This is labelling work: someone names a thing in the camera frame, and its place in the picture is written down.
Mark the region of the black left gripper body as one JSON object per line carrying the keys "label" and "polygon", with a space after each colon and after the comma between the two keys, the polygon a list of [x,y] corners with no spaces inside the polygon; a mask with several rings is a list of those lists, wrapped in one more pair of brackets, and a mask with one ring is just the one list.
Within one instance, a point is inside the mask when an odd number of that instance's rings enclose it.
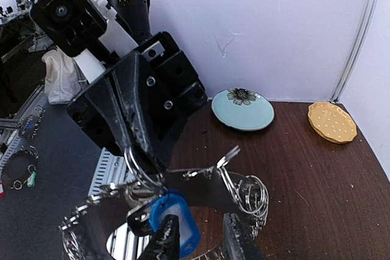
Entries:
{"label": "black left gripper body", "polygon": [[188,117],[207,99],[184,51],[159,32],[88,85],[67,112],[114,155],[133,146],[145,156],[171,156]]}

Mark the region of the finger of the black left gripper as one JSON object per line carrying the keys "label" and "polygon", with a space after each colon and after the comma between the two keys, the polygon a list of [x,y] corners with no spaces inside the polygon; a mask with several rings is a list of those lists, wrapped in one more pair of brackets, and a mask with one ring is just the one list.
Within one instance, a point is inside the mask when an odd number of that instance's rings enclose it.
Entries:
{"label": "finger of the black left gripper", "polygon": [[149,112],[147,78],[151,74],[144,57],[131,52],[121,59],[111,72],[111,79],[132,79],[134,86],[128,121],[132,134],[132,147],[141,157],[141,165],[147,172],[164,172],[171,159],[171,151],[158,140]]}
{"label": "finger of the black left gripper", "polygon": [[85,97],[97,112],[92,134],[96,145],[107,150],[129,150],[133,139],[128,121],[132,79],[96,79]]}

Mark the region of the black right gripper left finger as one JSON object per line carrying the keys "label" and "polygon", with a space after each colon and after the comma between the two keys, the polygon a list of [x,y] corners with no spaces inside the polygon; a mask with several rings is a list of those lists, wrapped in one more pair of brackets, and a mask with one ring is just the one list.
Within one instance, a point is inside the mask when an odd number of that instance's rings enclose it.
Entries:
{"label": "black right gripper left finger", "polygon": [[138,257],[139,260],[180,259],[179,218],[168,214],[148,245]]}

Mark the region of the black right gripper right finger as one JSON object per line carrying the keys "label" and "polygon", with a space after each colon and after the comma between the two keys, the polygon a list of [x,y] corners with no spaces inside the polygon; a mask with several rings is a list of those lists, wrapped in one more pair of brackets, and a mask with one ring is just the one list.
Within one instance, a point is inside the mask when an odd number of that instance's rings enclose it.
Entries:
{"label": "black right gripper right finger", "polygon": [[223,216],[222,254],[224,259],[265,259],[246,224],[234,213]]}

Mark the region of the blue key tag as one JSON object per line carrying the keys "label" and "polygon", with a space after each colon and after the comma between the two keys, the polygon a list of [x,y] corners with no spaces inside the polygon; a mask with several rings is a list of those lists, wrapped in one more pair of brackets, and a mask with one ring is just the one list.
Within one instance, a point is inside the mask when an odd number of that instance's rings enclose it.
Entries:
{"label": "blue key tag", "polygon": [[152,231],[157,232],[168,219],[173,221],[177,232],[178,258],[184,259],[198,248],[201,233],[189,203],[179,192],[166,193],[152,204],[149,214],[149,225]]}

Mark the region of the metal disc with key rings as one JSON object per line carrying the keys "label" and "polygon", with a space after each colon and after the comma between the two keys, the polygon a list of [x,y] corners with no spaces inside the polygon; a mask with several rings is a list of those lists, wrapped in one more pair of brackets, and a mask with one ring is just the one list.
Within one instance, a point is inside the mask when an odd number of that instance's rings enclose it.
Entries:
{"label": "metal disc with key rings", "polygon": [[60,225],[66,259],[111,259],[107,242],[121,225],[149,242],[140,259],[183,259],[197,249],[201,233],[192,207],[222,212],[222,241],[202,259],[264,259],[256,238],[268,218],[269,193],[255,175],[227,170],[234,147],[215,165],[149,175],[132,149],[124,160],[132,180],[103,184]]}

